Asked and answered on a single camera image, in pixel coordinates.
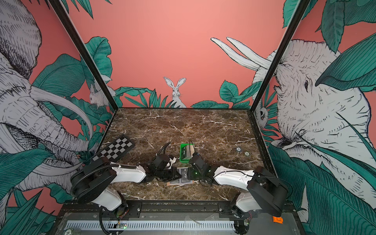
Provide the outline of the green plastic tray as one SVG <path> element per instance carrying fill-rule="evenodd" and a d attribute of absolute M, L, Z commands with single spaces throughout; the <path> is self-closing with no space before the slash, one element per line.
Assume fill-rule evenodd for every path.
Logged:
<path fill-rule="evenodd" d="M 179 160 L 181 163 L 189 163 L 195 153 L 194 144 L 181 144 Z"/>

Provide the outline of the tan leather card holder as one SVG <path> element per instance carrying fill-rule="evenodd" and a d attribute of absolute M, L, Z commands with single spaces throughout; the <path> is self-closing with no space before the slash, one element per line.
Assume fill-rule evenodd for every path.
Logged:
<path fill-rule="evenodd" d="M 189 185 L 193 184 L 193 180 L 188 179 L 188 167 L 179 167 L 177 168 L 177 172 L 181 175 L 180 179 L 173 180 L 171 182 L 167 182 L 167 186 L 180 186 L 180 185 Z"/>

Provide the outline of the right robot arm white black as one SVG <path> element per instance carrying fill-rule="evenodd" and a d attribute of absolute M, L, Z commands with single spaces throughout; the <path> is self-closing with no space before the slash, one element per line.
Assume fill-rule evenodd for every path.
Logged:
<path fill-rule="evenodd" d="M 193 154 L 189 164 L 190 180 L 203 180 L 209 185 L 225 185 L 244 190 L 235 198 L 235 213 L 262 210 L 274 217 L 282 215 L 289 189 L 266 168 L 259 166 L 255 170 L 238 170 L 222 165 L 209 165 L 197 153 Z"/>

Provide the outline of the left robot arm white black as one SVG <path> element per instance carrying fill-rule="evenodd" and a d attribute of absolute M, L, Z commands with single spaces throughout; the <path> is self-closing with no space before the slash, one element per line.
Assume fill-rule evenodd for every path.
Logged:
<path fill-rule="evenodd" d="M 122 193 L 111 189 L 110 185 L 121 182 L 142 184 L 154 179 L 162 182 L 179 180 L 182 176 L 172 166 L 175 160 L 171 155 L 160 154 L 145 164 L 124 165 L 101 157 L 70 178 L 70 194 L 79 203 L 95 203 L 119 217 L 128 213 L 129 206 Z"/>

